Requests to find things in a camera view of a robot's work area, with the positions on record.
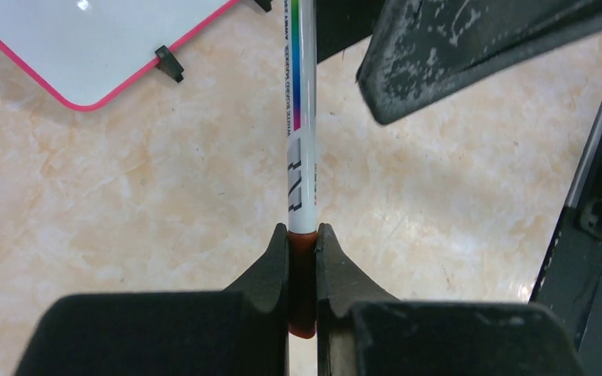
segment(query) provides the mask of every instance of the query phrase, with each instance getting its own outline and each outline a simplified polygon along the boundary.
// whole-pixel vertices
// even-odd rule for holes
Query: marble surface
[[[286,220],[281,7],[237,5],[106,107],[62,107],[0,53],[0,374],[86,291],[220,289]],[[523,302],[602,96],[602,34],[381,128],[354,74],[318,68],[318,207],[406,299]],[[315,342],[291,340],[292,374]]]

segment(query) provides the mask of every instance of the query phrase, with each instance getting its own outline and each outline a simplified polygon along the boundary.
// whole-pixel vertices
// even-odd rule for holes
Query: rainbow stripe
[[[291,0],[289,5],[290,18],[292,21],[291,40],[292,45],[292,116],[294,118],[294,130],[301,128],[301,30],[299,29],[299,0]]]

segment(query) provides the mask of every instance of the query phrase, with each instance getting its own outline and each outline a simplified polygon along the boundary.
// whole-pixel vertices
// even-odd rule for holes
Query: pink edge trim
[[[235,5],[237,2],[239,2],[239,0],[229,0],[227,3],[225,3],[225,5],[221,6],[220,8],[218,8],[218,10],[216,10],[214,13],[212,13],[211,16],[207,17],[205,20],[198,23],[198,25],[193,27],[192,30],[188,31],[183,37],[179,38],[178,41],[172,43],[172,45],[169,46],[169,50],[176,51],[176,49],[178,49],[183,43],[187,42],[188,39],[194,37],[197,33],[199,33],[202,29],[204,29],[207,25],[209,25],[211,22],[213,22],[220,15],[225,13],[225,11],[227,11],[229,8],[231,8],[233,5]],[[127,80],[123,81],[123,83],[121,83],[114,90],[109,92],[109,94],[107,94],[104,98],[102,98],[101,100],[99,100],[98,102],[96,102],[94,104],[82,106],[79,104],[72,103],[68,99],[65,99],[47,81],[45,81],[45,79],[40,77],[40,75],[38,73],[36,73],[35,70],[33,70],[31,67],[29,67],[28,64],[26,64],[24,62],[24,60],[22,60],[11,49],[9,49],[7,45],[5,45],[3,42],[1,42],[1,40],[0,40],[0,50],[6,56],[8,56],[13,62],[15,62],[15,64],[17,64],[20,68],[22,68],[23,71],[25,71],[29,76],[31,76],[40,86],[42,86],[45,90],[47,90],[49,92],[49,94],[52,94],[52,96],[54,98],[56,98],[56,100],[61,102],[65,107],[68,107],[71,110],[76,110],[76,111],[94,111],[94,110],[101,108],[102,106],[107,104],[107,102],[111,101],[115,96],[117,96],[120,92],[122,92],[125,88],[130,86],[133,82],[138,80],[140,77],[144,76],[144,74],[147,73],[151,68],[155,67],[155,65],[158,63],[158,60],[159,60],[159,58],[157,58],[157,57],[153,58],[149,63],[147,63],[147,65],[143,66],[137,72],[135,72],[135,74],[130,76]]]

